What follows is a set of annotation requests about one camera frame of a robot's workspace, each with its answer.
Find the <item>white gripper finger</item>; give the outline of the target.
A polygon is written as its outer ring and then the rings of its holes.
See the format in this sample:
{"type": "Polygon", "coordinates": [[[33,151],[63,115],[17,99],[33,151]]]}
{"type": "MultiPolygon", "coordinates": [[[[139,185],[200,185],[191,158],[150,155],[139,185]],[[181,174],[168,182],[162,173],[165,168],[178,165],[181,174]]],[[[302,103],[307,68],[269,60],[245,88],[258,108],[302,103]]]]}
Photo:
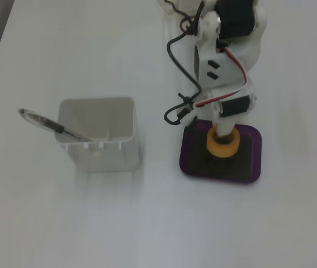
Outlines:
{"type": "Polygon", "coordinates": [[[233,128],[235,127],[236,120],[229,118],[219,118],[216,125],[216,134],[218,138],[224,138],[231,134],[233,128]]]}

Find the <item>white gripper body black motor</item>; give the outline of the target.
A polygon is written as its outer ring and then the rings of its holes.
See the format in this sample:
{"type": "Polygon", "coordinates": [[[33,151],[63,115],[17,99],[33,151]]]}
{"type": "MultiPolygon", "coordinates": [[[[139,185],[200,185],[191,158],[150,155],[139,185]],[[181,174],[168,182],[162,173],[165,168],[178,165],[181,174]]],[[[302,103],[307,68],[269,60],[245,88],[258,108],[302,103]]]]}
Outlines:
{"type": "Polygon", "coordinates": [[[204,99],[196,102],[198,114],[213,124],[232,121],[245,116],[256,104],[256,86],[253,83],[228,84],[207,92],[204,99]]]}

